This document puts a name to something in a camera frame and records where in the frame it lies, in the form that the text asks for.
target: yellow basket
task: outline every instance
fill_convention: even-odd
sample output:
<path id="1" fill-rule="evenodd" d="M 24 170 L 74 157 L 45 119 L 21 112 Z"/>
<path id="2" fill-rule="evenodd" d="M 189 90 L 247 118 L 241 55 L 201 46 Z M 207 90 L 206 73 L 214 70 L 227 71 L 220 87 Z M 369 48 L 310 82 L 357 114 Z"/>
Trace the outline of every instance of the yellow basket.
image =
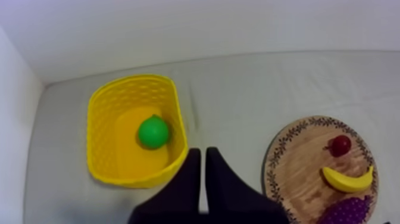
<path id="1" fill-rule="evenodd" d="M 140 124 L 156 114 L 169 125 L 170 140 L 157 150 L 138 143 Z M 94 178 L 129 188 L 169 181 L 188 153 L 173 81 L 143 74 L 114 80 L 91 97 L 87 112 L 87 166 Z"/>

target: yellow banana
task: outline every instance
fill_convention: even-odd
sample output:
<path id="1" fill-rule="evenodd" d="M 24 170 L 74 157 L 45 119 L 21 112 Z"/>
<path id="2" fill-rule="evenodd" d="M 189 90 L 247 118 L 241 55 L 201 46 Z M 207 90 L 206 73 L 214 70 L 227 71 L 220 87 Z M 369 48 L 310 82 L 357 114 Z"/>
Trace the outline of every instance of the yellow banana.
<path id="1" fill-rule="evenodd" d="M 367 189 L 373 180 L 374 167 L 370 166 L 368 172 L 358 178 L 343 175 L 329 167 L 322 168 L 322 172 L 332 187 L 339 191 L 353 193 Z"/>

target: green ball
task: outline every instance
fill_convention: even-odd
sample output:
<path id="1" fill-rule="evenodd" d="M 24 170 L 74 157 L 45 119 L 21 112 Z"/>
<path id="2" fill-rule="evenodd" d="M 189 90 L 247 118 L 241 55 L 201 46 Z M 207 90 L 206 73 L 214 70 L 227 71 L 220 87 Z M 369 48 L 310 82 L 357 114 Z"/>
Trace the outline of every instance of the green ball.
<path id="1" fill-rule="evenodd" d="M 166 122 L 156 116 L 145 120 L 139 127 L 139 140 L 149 149 L 157 149 L 167 143 L 170 136 Z"/>

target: round wooden tray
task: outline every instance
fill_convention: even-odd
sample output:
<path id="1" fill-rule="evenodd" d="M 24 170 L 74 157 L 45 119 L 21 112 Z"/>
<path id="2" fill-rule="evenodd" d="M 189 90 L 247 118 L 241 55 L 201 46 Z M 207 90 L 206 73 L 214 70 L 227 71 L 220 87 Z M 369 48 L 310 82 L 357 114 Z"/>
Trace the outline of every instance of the round wooden tray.
<path id="1" fill-rule="evenodd" d="M 327 147 L 338 135 L 348 136 L 352 148 L 335 158 Z M 348 176 L 361 176 L 370 165 L 374 166 L 371 187 L 353 194 L 328 186 L 320 171 L 328 166 Z M 331 204 L 370 195 L 368 221 L 377 200 L 378 172 L 368 146 L 356 131 L 334 118 L 312 116 L 289 124 L 274 138 L 262 165 L 262 191 L 283 205 L 291 223 L 317 223 Z"/>

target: plastic fruit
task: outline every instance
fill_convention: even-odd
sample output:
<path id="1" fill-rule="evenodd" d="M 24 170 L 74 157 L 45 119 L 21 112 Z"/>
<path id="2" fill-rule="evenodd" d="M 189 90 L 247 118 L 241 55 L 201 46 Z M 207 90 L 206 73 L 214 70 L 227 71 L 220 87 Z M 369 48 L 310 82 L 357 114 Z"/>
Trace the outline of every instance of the plastic fruit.
<path id="1" fill-rule="evenodd" d="M 153 115 L 145 120 L 139 127 L 140 143 L 146 148 L 157 149 L 167 143 L 169 130 L 165 121 Z"/>
<path id="2" fill-rule="evenodd" d="M 347 193 L 363 191 L 367 189 L 373 180 L 374 167 L 370 166 L 368 172 L 358 178 L 343 175 L 329 167 L 322 168 L 324 177 L 335 189 Z"/>
<path id="3" fill-rule="evenodd" d="M 318 224 L 361 224 L 370 209 L 370 196 L 347 198 L 329 206 Z"/>
<path id="4" fill-rule="evenodd" d="M 351 149 L 351 140 L 346 135 L 337 136 L 331 145 L 332 155 L 334 157 L 342 156 Z"/>

